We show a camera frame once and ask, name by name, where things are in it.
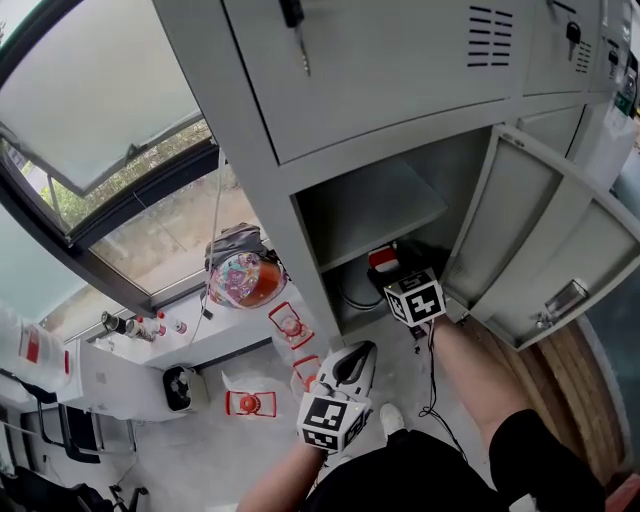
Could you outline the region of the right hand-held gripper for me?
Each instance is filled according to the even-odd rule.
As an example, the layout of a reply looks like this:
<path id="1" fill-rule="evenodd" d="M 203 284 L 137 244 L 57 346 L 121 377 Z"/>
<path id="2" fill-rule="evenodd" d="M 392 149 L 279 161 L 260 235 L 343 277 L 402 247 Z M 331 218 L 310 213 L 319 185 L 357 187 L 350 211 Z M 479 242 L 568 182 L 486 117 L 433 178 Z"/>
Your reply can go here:
<path id="1" fill-rule="evenodd" d="M 386 300 L 392 316 L 408 327 L 420 326 L 446 312 L 444 293 L 432 268 L 409 274 L 370 269 L 368 277 Z"/>

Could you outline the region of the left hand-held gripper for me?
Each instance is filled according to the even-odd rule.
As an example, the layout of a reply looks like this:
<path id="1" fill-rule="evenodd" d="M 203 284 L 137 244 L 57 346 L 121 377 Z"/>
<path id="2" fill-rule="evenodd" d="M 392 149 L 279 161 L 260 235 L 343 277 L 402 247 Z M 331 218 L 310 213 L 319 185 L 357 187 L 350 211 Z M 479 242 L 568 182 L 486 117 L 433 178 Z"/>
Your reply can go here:
<path id="1" fill-rule="evenodd" d="M 376 362 L 377 346 L 369 340 L 325 359 L 301 400 L 297 432 L 305 444 L 339 453 L 354 441 L 372 411 Z"/>

